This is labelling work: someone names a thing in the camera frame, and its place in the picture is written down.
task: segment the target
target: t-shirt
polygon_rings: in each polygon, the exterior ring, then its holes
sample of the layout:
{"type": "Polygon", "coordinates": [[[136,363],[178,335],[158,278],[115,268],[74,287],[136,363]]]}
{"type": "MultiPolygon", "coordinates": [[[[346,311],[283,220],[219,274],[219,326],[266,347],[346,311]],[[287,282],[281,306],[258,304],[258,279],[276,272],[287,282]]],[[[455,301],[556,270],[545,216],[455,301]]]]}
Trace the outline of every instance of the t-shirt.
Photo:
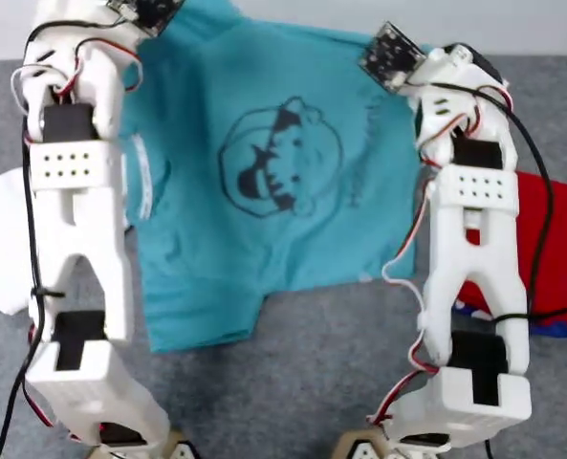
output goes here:
{"type": "Polygon", "coordinates": [[[420,164],[405,99],[357,64],[368,41],[187,0],[141,46],[122,143],[153,350],[247,338],[266,295],[395,255],[420,164]]]}

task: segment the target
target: black wire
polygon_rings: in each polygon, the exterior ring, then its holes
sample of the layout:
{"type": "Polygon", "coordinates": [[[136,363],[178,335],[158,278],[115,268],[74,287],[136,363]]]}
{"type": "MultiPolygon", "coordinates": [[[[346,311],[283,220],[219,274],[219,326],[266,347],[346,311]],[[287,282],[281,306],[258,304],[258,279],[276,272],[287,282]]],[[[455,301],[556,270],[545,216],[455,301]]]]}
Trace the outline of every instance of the black wire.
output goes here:
{"type": "Polygon", "coordinates": [[[13,408],[15,406],[15,399],[17,398],[17,392],[20,389],[23,381],[26,379],[26,372],[30,367],[34,359],[34,354],[38,348],[43,337],[43,329],[45,328],[45,302],[44,294],[42,291],[43,287],[41,285],[41,273],[38,267],[38,255],[36,253],[36,230],[34,228],[34,211],[33,211],[33,197],[30,185],[30,149],[24,142],[24,134],[27,130],[27,120],[23,119],[22,122],[22,172],[24,177],[24,198],[26,200],[26,211],[28,214],[28,237],[31,252],[31,266],[33,269],[33,280],[34,280],[34,290],[36,306],[38,310],[38,326],[36,327],[33,334],[33,341],[31,342],[28,354],[22,365],[17,372],[13,386],[11,387],[11,392],[9,394],[9,400],[7,402],[7,409],[5,411],[5,420],[3,421],[3,426],[0,430],[0,458],[3,454],[3,449],[5,443],[7,442],[7,435],[9,434],[9,427],[11,426],[11,418],[13,416],[13,408]]]}
{"type": "Polygon", "coordinates": [[[491,451],[491,440],[485,440],[485,452],[487,453],[487,459],[494,459],[491,451]]]}
{"type": "Polygon", "coordinates": [[[500,102],[498,99],[493,98],[489,94],[485,94],[484,92],[479,91],[477,89],[465,88],[463,86],[457,86],[455,84],[431,83],[431,85],[437,88],[449,89],[452,91],[461,91],[464,93],[472,94],[475,97],[483,98],[484,100],[491,102],[502,112],[504,112],[504,114],[509,118],[509,120],[511,120],[514,123],[514,125],[517,127],[517,129],[523,136],[523,139],[530,147],[530,151],[532,152],[532,156],[534,157],[535,163],[538,167],[538,171],[540,172],[540,176],[542,177],[542,180],[544,181],[544,185],[547,189],[547,211],[544,217],[544,223],[542,224],[542,229],[540,230],[540,235],[538,236],[538,242],[536,243],[536,247],[535,247],[534,259],[532,261],[532,271],[530,274],[530,285],[527,294],[527,310],[528,310],[528,315],[531,315],[532,311],[534,310],[535,289],[537,285],[538,275],[540,272],[540,261],[542,259],[542,253],[544,252],[544,247],[547,242],[547,237],[549,236],[549,230],[551,229],[553,214],[555,212],[555,193],[553,191],[553,184],[551,183],[551,178],[549,177],[549,171],[547,170],[544,160],[542,159],[540,150],[536,146],[534,139],[532,139],[532,135],[525,127],[523,122],[519,119],[519,117],[511,110],[511,108],[509,108],[506,104],[500,102]]]}
{"type": "Polygon", "coordinates": [[[77,20],[61,20],[61,21],[50,21],[44,22],[43,24],[39,24],[34,28],[30,35],[28,35],[28,39],[26,40],[26,47],[24,49],[24,53],[26,49],[28,49],[28,45],[30,45],[36,38],[39,36],[40,33],[47,29],[52,29],[55,27],[79,27],[81,29],[113,29],[117,26],[122,24],[126,24],[128,21],[126,19],[117,20],[112,24],[99,24],[98,22],[88,22],[88,21],[77,21],[77,20]]]}

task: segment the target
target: white wall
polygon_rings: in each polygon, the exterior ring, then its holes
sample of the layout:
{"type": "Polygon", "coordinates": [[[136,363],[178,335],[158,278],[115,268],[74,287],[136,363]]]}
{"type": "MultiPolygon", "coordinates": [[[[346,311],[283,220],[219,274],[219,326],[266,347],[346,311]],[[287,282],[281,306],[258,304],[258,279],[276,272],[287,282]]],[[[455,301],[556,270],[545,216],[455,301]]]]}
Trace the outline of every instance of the white wall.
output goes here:
{"type": "MultiPolygon", "coordinates": [[[[382,22],[392,20],[414,40],[424,43],[466,41],[487,54],[567,55],[567,0],[234,2],[260,19],[365,33],[374,33],[382,22]]],[[[0,59],[21,57],[36,3],[0,0],[0,59]]]]}

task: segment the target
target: circuit board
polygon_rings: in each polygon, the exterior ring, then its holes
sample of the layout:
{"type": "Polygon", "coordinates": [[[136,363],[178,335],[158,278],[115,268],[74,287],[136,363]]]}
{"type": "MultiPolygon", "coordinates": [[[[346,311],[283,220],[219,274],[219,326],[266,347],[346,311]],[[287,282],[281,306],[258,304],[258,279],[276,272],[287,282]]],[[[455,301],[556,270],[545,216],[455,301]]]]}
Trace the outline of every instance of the circuit board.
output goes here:
{"type": "Polygon", "coordinates": [[[107,0],[107,7],[151,36],[160,35],[185,0],[107,0]]]}
{"type": "Polygon", "coordinates": [[[419,46],[386,22],[366,48],[360,66],[383,88],[395,93],[425,58],[419,46]]]}

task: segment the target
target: white wire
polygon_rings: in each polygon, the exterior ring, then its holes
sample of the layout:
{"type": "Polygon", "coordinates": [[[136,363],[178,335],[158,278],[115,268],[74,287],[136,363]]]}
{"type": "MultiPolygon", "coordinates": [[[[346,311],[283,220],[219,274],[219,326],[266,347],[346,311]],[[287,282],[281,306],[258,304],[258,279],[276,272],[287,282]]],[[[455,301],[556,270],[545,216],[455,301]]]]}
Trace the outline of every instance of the white wire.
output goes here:
{"type": "MultiPolygon", "coordinates": [[[[387,263],[385,263],[383,265],[382,271],[381,271],[382,278],[388,284],[401,285],[403,287],[406,287],[408,290],[410,290],[415,295],[415,297],[417,298],[417,302],[419,303],[419,307],[421,308],[422,312],[425,311],[425,303],[424,303],[424,298],[421,295],[421,292],[419,292],[419,289],[417,288],[417,286],[415,284],[413,284],[410,280],[391,277],[388,273],[388,270],[393,265],[398,263],[402,258],[404,258],[404,256],[408,252],[408,249],[411,247],[415,237],[417,236],[417,233],[419,232],[419,228],[421,227],[421,224],[422,224],[424,217],[425,217],[425,211],[427,210],[427,201],[428,201],[428,199],[427,199],[428,189],[427,188],[428,187],[429,187],[429,182],[425,183],[424,194],[422,196],[422,202],[421,202],[421,206],[419,207],[419,213],[417,215],[417,219],[414,223],[413,228],[410,231],[410,234],[408,234],[408,238],[404,242],[402,249],[399,251],[399,253],[394,258],[392,258],[391,260],[389,260],[387,263]]],[[[416,368],[417,370],[422,371],[422,372],[427,372],[428,371],[427,368],[424,365],[417,362],[413,357],[413,353],[421,345],[423,340],[424,340],[424,331],[422,330],[420,332],[419,336],[417,337],[417,339],[415,339],[413,344],[408,348],[408,355],[407,356],[408,356],[408,361],[410,362],[410,364],[414,368],[416,368]]],[[[384,407],[387,404],[391,404],[391,401],[389,399],[391,397],[393,397],[394,394],[396,392],[398,392],[400,390],[400,388],[402,386],[404,386],[408,382],[408,380],[414,376],[414,373],[415,372],[409,373],[408,375],[404,376],[401,380],[399,380],[396,385],[394,385],[394,387],[387,393],[387,395],[382,400],[381,405],[379,406],[379,409],[377,409],[377,412],[366,418],[368,420],[368,422],[373,423],[374,420],[376,419],[376,417],[379,415],[379,413],[384,409],[384,407]]]]}
{"type": "Polygon", "coordinates": [[[419,289],[417,288],[417,286],[415,284],[413,284],[408,279],[398,279],[398,278],[390,277],[388,270],[393,265],[398,263],[402,258],[404,258],[404,256],[408,252],[408,249],[412,246],[412,243],[413,243],[415,237],[417,236],[417,233],[419,232],[419,228],[421,226],[422,221],[424,220],[425,211],[427,209],[427,187],[428,186],[429,186],[429,184],[425,185],[424,196],[422,198],[421,207],[419,208],[419,215],[417,217],[417,222],[415,223],[415,226],[412,228],[412,230],[411,230],[411,232],[408,236],[408,239],[404,243],[403,248],[400,250],[400,252],[398,253],[398,255],[396,255],[395,258],[392,258],[387,263],[385,263],[382,267],[382,270],[381,270],[382,278],[385,280],[385,282],[387,282],[388,284],[391,284],[391,285],[401,285],[403,287],[406,287],[408,290],[410,290],[415,295],[415,297],[417,298],[417,302],[419,303],[419,307],[421,308],[422,312],[425,311],[425,303],[424,303],[424,298],[421,295],[421,292],[419,292],[419,289]]]}
{"type": "Polygon", "coordinates": [[[23,98],[23,96],[20,96],[20,93],[17,88],[16,80],[18,76],[20,76],[20,80],[23,80],[26,77],[32,77],[36,72],[56,72],[60,76],[62,76],[64,81],[68,81],[68,77],[64,75],[64,72],[57,69],[56,67],[52,67],[51,65],[24,64],[21,67],[15,69],[11,74],[11,79],[10,79],[11,94],[13,95],[13,99],[15,100],[15,104],[25,116],[28,116],[28,109],[24,106],[26,100],[23,98]]]}

